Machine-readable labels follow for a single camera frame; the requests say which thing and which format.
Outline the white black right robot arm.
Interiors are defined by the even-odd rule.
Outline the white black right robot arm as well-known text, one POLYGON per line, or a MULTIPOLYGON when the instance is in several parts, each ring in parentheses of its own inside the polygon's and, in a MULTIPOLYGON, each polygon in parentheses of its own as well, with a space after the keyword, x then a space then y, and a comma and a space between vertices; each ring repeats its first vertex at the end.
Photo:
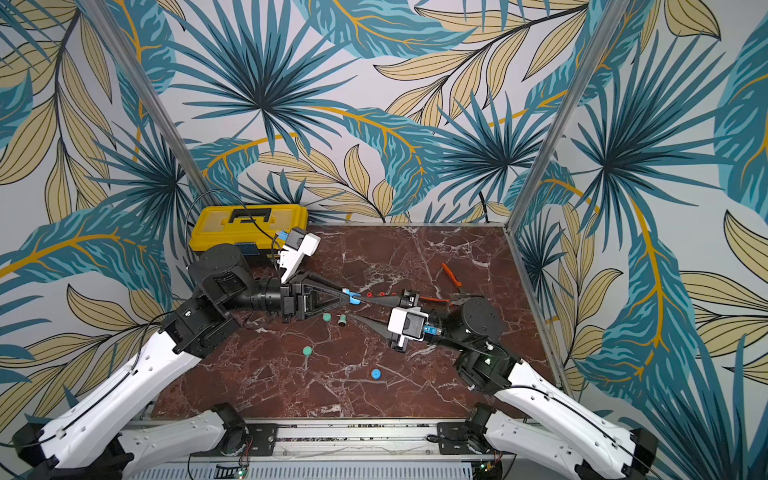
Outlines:
POLYGON ((362 321, 404 351, 414 342, 458 351, 454 367, 476 392, 491 395, 530 418, 515 420, 478 404, 465 422, 469 443, 520 455, 568 479, 645 479, 658 440, 645 428, 611 423, 559 390, 500 342, 502 319, 484 297, 470 297, 445 314, 427 311, 418 294, 364 297, 388 308, 386 322, 362 321))

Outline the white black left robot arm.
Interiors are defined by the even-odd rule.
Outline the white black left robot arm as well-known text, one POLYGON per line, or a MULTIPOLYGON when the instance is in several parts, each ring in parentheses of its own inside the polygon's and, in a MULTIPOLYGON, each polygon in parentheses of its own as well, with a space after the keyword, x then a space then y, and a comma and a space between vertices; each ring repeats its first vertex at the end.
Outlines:
POLYGON ((214 353, 240 324, 238 312, 306 320, 355 304, 358 295, 311 272, 298 272, 315 251, 315 236, 280 251, 278 276, 256 279, 241 249, 216 245, 188 269, 192 296, 161 317, 159 330, 126 364, 69 411, 44 425, 27 424, 12 447, 30 479, 124 479, 181 456, 217 451, 241 456, 247 423, 221 403, 188 420, 131 435, 139 410, 182 374, 214 353))

